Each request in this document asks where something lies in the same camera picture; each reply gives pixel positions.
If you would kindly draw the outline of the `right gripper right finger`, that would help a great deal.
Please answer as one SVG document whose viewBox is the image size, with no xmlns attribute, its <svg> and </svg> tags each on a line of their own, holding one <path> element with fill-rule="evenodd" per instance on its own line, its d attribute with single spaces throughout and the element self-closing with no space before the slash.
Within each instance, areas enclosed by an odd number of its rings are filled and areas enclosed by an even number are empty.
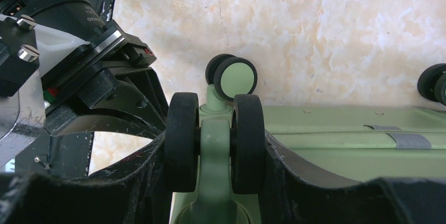
<svg viewBox="0 0 446 224">
<path fill-rule="evenodd" d="M 359 182 L 325 170 L 265 134 L 262 223 L 445 223 L 445 180 Z"/>
</svg>

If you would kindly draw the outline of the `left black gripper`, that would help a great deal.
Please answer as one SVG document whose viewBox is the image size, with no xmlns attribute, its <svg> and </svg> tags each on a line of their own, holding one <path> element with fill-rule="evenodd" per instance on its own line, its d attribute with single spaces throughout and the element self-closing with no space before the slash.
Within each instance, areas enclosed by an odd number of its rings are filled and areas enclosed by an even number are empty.
<svg viewBox="0 0 446 224">
<path fill-rule="evenodd" d="M 155 138 L 165 130 L 168 104 L 147 44 L 115 22 L 97 26 L 42 77 L 45 130 L 53 135 L 107 131 Z"/>
</svg>

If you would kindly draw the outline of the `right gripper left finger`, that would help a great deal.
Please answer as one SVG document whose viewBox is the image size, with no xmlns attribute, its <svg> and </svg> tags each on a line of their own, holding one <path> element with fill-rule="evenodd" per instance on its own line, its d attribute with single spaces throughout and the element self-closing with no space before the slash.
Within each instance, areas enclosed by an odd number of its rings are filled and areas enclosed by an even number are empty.
<svg viewBox="0 0 446 224">
<path fill-rule="evenodd" d="M 169 223 L 164 140 L 87 178 L 1 174 L 1 223 Z"/>
</svg>

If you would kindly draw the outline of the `green hard-shell suitcase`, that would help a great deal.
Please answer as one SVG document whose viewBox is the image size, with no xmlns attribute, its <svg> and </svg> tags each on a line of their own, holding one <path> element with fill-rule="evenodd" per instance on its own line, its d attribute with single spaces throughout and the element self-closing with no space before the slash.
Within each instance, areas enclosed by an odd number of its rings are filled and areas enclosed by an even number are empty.
<svg viewBox="0 0 446 224">
<path fill-rule="evenodd" d="M 445 111 L 358 106 L 266 106 L 255 66 L 231 54 L 205 70 L 207 99 L 172 97 L 165 137 L 172 223 L 262 223 L 265 134 L 311 163 L 359 182 L 445 180 Z"/>
</svg>

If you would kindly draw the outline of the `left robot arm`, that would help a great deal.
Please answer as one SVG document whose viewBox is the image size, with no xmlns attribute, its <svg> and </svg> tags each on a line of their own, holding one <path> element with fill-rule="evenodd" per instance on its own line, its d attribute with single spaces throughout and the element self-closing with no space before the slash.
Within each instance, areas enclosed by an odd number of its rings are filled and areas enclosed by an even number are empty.
<svg viewBox="0 0 446 224">
<path fill-rule="evenodd" d="M 41 59 L 44 128 L 51 135 L 108 131 L 155 138 L 168 104 L 149 46 L 113 19 L 115 0 L 1 0 L 1 13 L 27 15 L 81 44 L 51 65 Z"/>
</svg>

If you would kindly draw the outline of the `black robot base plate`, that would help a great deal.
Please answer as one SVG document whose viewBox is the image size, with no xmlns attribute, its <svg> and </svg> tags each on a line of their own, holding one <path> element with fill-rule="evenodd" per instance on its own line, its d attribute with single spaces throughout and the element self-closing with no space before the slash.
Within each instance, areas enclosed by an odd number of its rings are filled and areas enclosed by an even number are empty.
<svg viewBox="0 0 446 224">
<path fill-rule="evenodd" d="M 71 0 L 43 9 L 37 7 L 32 16 L 39 23 L 51 28 L 90 38 L 96 26 L 105 25 L 113 17 L 115 0 L 87 0 L 88 14 L 81 14 L 84 2 Z M 81 20 L 91 17 L 93 21 Z M 6 172 L 40 172 L 63 178 L 87 177 L 94 141 L 94 133 L 75 133 L 51 136 L 44 131 L 29 147 L 5 166 Z"/>
</svg>

